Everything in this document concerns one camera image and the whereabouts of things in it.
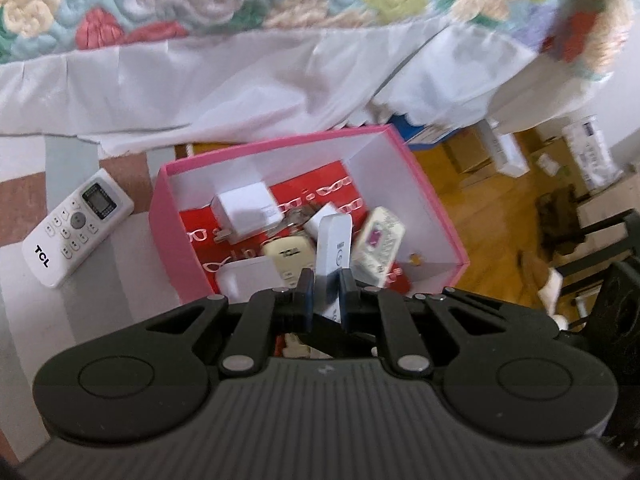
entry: bed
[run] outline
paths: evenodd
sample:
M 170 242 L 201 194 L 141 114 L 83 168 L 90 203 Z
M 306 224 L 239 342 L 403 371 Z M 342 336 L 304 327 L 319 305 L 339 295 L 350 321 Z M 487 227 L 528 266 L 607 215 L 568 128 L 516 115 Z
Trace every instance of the bed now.
M 112 155 L 406 115 L 522 130 L 607 80 L 636 0 L 0 0 L 0 133 Z

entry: red flower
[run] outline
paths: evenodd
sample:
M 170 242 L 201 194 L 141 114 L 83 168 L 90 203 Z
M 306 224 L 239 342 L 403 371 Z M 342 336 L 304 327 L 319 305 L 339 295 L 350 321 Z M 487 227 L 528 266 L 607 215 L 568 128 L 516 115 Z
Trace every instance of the red flower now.
M 564 42 L 562 48 L 562 59 L 567 63 L 571 63 L 575 58 L 580 56 L 584 50 L 584 43 L 586 42 L 587 35 L 593 28 L 596 16 L 596 12 L 576 12 L 569 19 L 571 36 Z
M 86 13 L 78 25 L 76 45 L 80 50 L 91 50 L 142 41 L 183 38 L 187 35 L 188 32 L 178 22 L 155 22 L 125 34 L 112 14 L 96 7 Z

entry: white wall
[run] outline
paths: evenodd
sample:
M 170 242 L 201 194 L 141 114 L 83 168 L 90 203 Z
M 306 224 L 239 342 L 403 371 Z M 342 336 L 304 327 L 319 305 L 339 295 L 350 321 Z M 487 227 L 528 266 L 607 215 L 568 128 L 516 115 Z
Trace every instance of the white wall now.
M 640 158 L 640 16 L 615 60 L 614 74 L 596 96 L 569 118 L 547 121 L 543 137 L 558 135 L 569 120 L 595 114 L 611 153 L 619 163 Z

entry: screw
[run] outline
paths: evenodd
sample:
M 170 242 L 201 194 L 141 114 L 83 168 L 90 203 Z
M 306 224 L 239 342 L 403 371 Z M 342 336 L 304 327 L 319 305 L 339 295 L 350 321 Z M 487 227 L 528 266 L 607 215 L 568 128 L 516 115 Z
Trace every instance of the screw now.
M 254 366 L 248 355 L 230 355 L 222 361 L 222 366 L 230 372 L 245 372 Z
M 429 368 L 429 365 L 430 362 L 426 357 L 416 354 L 403 355 L 398 359 L 398 366 L 408 372 L 423 372 Z

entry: remote control screen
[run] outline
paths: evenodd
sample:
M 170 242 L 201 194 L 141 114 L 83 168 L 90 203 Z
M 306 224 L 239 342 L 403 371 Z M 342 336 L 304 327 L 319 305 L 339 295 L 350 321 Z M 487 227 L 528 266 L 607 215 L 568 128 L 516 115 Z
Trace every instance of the remote control screen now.
M 115 202 L 98 183 L 93 184 L 82 193 L 82 198 L 91 210 L 98 215 L 100 220 L 107 218 L 107 216 L 116 209 Z

